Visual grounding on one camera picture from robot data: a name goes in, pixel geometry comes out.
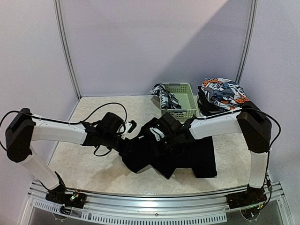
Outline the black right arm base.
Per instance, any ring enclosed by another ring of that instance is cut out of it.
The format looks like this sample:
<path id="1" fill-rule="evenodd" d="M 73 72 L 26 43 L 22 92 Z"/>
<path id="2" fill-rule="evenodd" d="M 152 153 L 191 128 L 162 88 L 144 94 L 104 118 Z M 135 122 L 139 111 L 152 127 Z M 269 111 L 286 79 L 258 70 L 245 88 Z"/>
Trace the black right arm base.
<path id="1" fill-rule="evenodd" d="M 269 197 L 266 196 L 264 186 L 254 188 L 247 185 L 246 191 L 232 193 L 226 196 L 226 202 L 229 208 L 262 210 L 269 203 L 272 196 L 272 184 L 268 176 L 265 178 L 265 184 L 270 193 Z"/>

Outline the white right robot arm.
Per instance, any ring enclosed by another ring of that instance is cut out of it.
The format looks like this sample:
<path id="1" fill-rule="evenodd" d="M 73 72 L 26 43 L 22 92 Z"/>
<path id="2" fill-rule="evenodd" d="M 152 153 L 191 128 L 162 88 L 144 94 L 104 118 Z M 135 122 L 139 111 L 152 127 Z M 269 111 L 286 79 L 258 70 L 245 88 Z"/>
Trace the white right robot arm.
<path id="1" fill-rule="evenodd" d="M 170 177 L 190 169 L 204 190 L 247 184 L 242 200 L 260 198 L 268 167 L 272 125 L 252 102 L 242 107 L 184 123 L 170 114 L 159 118 L 149 131 L 159 162 Z"/>

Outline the black t-shirt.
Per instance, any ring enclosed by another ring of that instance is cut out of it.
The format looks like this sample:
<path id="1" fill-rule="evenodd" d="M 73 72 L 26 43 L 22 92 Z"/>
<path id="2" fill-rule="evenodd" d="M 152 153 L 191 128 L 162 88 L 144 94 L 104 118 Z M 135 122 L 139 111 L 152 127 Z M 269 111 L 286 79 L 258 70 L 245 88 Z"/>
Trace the black t-shirt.
<path id="1" fill-rule="evenodd" d="M 177 168 L 191 168 L 196 178 L 217 176 L 212 136 L 176 144 L 165 150 L 164 143 L 158 142 L 150 132 L 157 121 L 158 118 L 152 118 L 141 127 L 136 137 L 120 142 L 117 151 L 130 171 L 138 173 L 150 165 L 166 179 Z"/>

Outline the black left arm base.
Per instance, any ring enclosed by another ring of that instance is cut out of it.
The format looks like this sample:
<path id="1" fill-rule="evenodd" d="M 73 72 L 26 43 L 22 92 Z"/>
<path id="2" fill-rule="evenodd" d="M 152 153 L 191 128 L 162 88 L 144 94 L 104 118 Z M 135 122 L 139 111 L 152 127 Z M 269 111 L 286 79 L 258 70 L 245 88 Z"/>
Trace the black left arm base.
<path id="1" fill-rule="evenodd" d="M 74 207 L 83 209 L 86 201 L 86 194 L 78 190 L 67 190 L 65 183 L 57 172 L 54 172 L 59 180 L 59 185 L 53 190 L 47 190 L 45 199 L 47 201 L 64 205 L 65 207 Z"/>

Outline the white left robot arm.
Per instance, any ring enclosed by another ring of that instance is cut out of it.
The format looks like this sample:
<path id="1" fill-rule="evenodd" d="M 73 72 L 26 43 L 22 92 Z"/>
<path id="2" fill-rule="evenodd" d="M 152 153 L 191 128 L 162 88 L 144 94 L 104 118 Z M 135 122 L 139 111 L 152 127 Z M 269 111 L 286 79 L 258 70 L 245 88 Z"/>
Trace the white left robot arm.
<path id="1" fill-rule="evenodd" d="M 123 120 L 118 115 L 108 112 L 95 122 L 82 120 L 70 122 L 44 118 L 33 114 L 30 109 L 9 111 L 15 114 L 5 130 L 5 146 L 7 157 L 21 164 L 34 178 L 48 190 L 59 203 L 66 203 L 70 194 L 62 186 L 59 176 L 48 167 L 36 150 L 42 143 L 71 143 L 85 147 L 105 146 L 117 149 L 126 135 L 134 129 L 134 123 Z"/>

